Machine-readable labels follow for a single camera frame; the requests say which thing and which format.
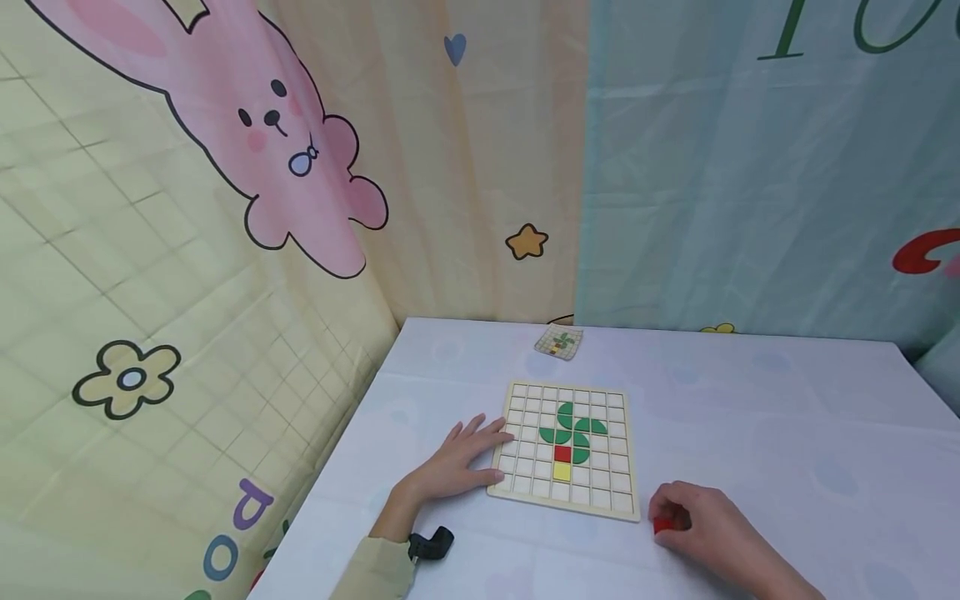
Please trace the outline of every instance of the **grid pattern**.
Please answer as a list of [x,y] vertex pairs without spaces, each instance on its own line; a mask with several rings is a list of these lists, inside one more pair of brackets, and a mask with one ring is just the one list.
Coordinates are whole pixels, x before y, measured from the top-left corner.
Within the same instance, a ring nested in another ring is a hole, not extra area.
[[505,417],[516,439],[494,452],[490,494],[639,520],[623,394],[517,382]]
[[550,324],[546,332],[540,336],[534,349],[544,354],[570,360],[577,353],[580,346],[580,340],[583,339],[584,332],[580,329],[571,329],[562,325]]
[[[334,280],[299,251],[256,248],[246,202],[161,98],[23,3],[6,16],[0,27],[22,31],[0,36],[0,517],[209,588],[211,536],[262,554],[396,324],[364,277]],[[70,397],[115,339],[182,356],[170,398],[120,421]],[[276,500],[240,532],[242,478]],[[245,593],[257,568],[241,561],[219,589]]]

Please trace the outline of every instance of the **green letter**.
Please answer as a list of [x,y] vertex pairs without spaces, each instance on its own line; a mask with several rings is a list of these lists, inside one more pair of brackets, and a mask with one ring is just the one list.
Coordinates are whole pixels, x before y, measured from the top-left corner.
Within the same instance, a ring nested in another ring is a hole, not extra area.
[[868,54],[883,54],[884,52],[890,52],[894,48],[900,46],[907,39],[913,37],[920,28],[926,23],[926,20],[933,15],[933,12],[937,10],[937,7],[940,6],[940,0],[933,0],[933,4],[930,5],[929,10],[923,18],[920,19],[920,22],[914,25],[913,29],[908,31],[905,36],[901,37],[897,41],[887,44],[886,46],[874,46],[869,41],[863,37],[863,13],[867,11],[867,5],[870,4],[870,0],[860,0],[860,8],[856,10],[856,19],[853,21],[853,39],[856,40],[856,45],[860,50]]
[[786,23],[783,24],[783,33],[780,34],[780,43],[777,44],[777,52],[766,57],[757,57],[757,60],[792,59],[804,55],[803,52],[790,54],[790,42],[793,41],[793,35],[797,31],[797,24],[800,23],[800,13],[804,11],[804,2],[806,2],[806,0],[793,0],[790,4],[790,12],[786,16]]

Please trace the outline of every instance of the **pink bunny illustration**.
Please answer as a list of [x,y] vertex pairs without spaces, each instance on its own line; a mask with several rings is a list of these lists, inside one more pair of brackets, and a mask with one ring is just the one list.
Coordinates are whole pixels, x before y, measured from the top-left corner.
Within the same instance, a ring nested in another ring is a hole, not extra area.
[[47,24],[103,66],[163,94],[186,134],[247,198],[253,242],[290,237],[340,278],[366,266],[349,225],[387,223],[379,186],[350,172],[350,122],[327,114],[286,35],[253,0],[204,0],[183,24],[166,0],[26,0]]

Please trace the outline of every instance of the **bunny ear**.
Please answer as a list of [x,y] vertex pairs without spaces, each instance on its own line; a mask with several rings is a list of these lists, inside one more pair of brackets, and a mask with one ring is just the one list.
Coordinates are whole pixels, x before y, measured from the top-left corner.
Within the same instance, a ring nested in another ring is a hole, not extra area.
[[166,90],[174,58],[188,39],[180,20],[161,0],[26,0],[27,4],[91,57],[136,84]]

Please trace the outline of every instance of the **blue heart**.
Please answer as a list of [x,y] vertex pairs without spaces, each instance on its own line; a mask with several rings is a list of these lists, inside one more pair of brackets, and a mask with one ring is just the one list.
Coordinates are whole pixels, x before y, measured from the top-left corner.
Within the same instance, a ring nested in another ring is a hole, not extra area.
[[446,55],[450,57],[453,66],[459,66],[460,60],[463,59],[464,52],[467,50],[467,38],[463,34],[457,34],[453,39],[444,36],[444,48],[446,48]]

